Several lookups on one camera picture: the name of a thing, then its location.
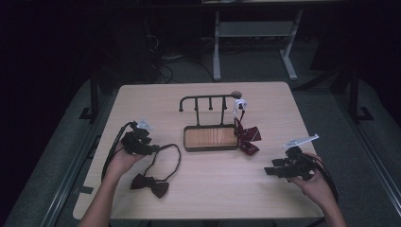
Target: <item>black bow tie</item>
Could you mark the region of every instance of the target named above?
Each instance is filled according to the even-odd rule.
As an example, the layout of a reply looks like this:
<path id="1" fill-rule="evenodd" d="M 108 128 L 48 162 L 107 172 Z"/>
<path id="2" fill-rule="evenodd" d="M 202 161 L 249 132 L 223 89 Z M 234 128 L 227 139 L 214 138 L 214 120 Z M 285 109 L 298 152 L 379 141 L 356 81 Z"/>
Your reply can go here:
<path id="1" fill-rule="evenodd" d="M 160 199 L 167 192 L 168 183 L 157 183 L 152 177 L 145 177 L 142 174 L 136 175 L 136 177 L 132 180 L 131 189 L 141 189 L 144 187 L 149 187 L 153 194 Z"/>

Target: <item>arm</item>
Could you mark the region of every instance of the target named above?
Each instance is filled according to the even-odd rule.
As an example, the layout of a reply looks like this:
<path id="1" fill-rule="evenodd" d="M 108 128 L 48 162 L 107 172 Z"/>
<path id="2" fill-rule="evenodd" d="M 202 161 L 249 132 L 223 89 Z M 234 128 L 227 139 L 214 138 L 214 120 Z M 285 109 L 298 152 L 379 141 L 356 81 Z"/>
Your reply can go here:
<path id="1" fill-rule="evenodd" d="M 121 142 L 115 150 L 118 151 L 107 168 L 106 174 L 88 210 L 83 215 L 79 226 L 109 226 L 110 214 L 112 212 L 113 197 L 115 189 L 122 175 L 132 166 L 145 157 L 139 154 L 128 154 L 122 149 Z"/>
<path id="2" fill-rule="evenodd" d="M 321 158 L 315 154 L 308 153 L 308 155 L 321 160 Z M 327 226 L 346 226 L 345 219 L 334 199 L 333 193 L 319 171 L 315 171 L 314 176 L 309 181 L 304 181 L 299 178 L 290 178 L 289 180 L 301 187 L 303 193 L 321 207 Z"/>

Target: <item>hand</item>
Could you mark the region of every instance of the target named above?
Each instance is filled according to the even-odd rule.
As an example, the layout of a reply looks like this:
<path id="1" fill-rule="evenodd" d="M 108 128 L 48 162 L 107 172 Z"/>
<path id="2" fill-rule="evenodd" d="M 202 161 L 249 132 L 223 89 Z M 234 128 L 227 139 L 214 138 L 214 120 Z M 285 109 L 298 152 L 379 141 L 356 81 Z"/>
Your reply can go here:
<path id="1" fill-rule="evenodd" d="M 306 154 L 322 161 L 321 157 L 316 154 Z M 327 226 L 347 226 L 336 199 L 333 196 L 333 192 L 319 170 L 314 170 L 314 175 L 309 181 L 304 181 L 297 177 L 289 178 L 288 180 L 301 187 L 304 194 L 321 207 Z"/>
<path id="2" fill-rule="evenodd" d="M 120 179 L 121 176 L 128 172 L 132 166 L 144 158 L 146 155 L 127 153 L 121 141 L 115 147 L 115 155 L 109 163 L 105 177 L 113 177 Z"/>
<path id="3" fill-rule="evenodd" d="M 313 153 L 306 153 L 306 154 L 315 157 L 319 160 L 322 160 L 321 157 L 319 157 L 316 154 Z M 309 181 L 304 181 L 297 177 L 290 178 L 288 180 L 301 187 L 303 193 L 307 195 L 316 204 L 318 204 L 320 207 L 337 204 L 330 187 L 324 180 L 324 177 L 322 176 L 319 170 L 314 170 L 314 175 Z"/>

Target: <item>table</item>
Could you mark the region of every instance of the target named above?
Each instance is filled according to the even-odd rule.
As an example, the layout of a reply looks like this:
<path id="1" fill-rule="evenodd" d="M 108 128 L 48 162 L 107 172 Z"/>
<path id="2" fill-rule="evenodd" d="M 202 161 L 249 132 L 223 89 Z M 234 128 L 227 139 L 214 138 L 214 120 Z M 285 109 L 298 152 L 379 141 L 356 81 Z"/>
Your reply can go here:
<path id="1" fill-rule="evenodd" d="M 179 102 L 184 96 L 225 95 L 242 93 L 248 102 L 242 125 L 257 126 L 262 140 L 253 142 L 260 148 L 254 156 L 241 150 L 186 152 L 183 128 L 196 125 L 194 105 Z M 200 123 L 220 122 L 221 102 L 214 100 L 213 111 L 208 100 L 200 99 Z M 234 122 L 233 99 L 227 99 L 224 123 Z M 111 218 L 129 219 L 231 219 L 231 218 L 317 218 L 320 208 L 304 196 L 293 183 L 267 176 L 271 160 L 285 157 L 283 145 L 290 138 L 307 137 L 303 119 L 288 85 L 284 82 L 199 83 L 165 85 L 126 85 L 121 87 L 100 139 L 96 155 L 88 171 L 85 187 L 91 194 L 80 193 L 74 210 L 82 218 L 100 185 L 100 175 L 117 133 L 127 122 L 145 118 L 154 127 L 151 144 L 177 144 L 182 151 L 178 172 L 168 181 L 170 187 L 158 199 L 148 188 L 130 190 L 131 180 L 150 164 L 148 156 L 126 173 L 115 193 Z M 301 146 L 315 153 L 313 145 Z M 175 168 L 178 153 L 172 149 L 159 153 L 156 165 L 148 176 L 163 179 Z"/>

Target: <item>black metal frame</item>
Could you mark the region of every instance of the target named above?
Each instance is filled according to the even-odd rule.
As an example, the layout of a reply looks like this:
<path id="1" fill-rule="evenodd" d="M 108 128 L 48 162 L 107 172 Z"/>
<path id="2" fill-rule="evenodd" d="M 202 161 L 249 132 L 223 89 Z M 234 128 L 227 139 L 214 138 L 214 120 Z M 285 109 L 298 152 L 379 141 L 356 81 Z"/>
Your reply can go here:
<path id="1" fill-rule="evenodd" d="M 200 98 L 208 98 L 209 99 L 209 111 L 213 110 L 213 103 L 212 103 L 212 98 L 213 97 L 221 97 L 222 98 L 222 104 L 221 104 L 221 121 L 219 125 L 206 125 L 202 126 L 200 124 L 200 113 L 199 113 L 199 105 L 198 105 L 198 99 Z M 224 111 L 227 110 L 227 103 L 226 103 L 226 97 L 233 97 L 236 99 L 239 99 L 242 97 L 242 94 L 239 92 L 232 92 L 229 95 L 210 95 L 210 96 L 185 96 L 180 100 L 180 109 L 179 112 L 183 112 L 183 102 L 187 99 L 195 99 L 195 108 L 194 111 L 197 114 L 197 125 L 196 126 L 186 126 L 183 129 L 183 145 L 185 147 L 186 151 L 211 151 L 211 150 L 233 150 L 238 148 L 238 144 L 235 146 L 221 146 L 221 147 L 198 147 L 198 148 L 188 148 L 185 145 L 185 132 L 187 130 L 194 130 L 194 129 L 221 129 L 221 128 L 233 128 L 234 130 L 236 129 L 236 126 L 234 124 L 228 124 L 224 125 Z"/>
<path id="2" fill-rule="evenodd" d="M 90 79 L 91 86 L 91 108 L 84 108 L 80 114 L 79 119 L 89 119 L 90 123 L 94 123 L 99 112 L 98 109 L 98 96 L 97 96 L 97 81 L 96 75 L 93 73 Z"/>

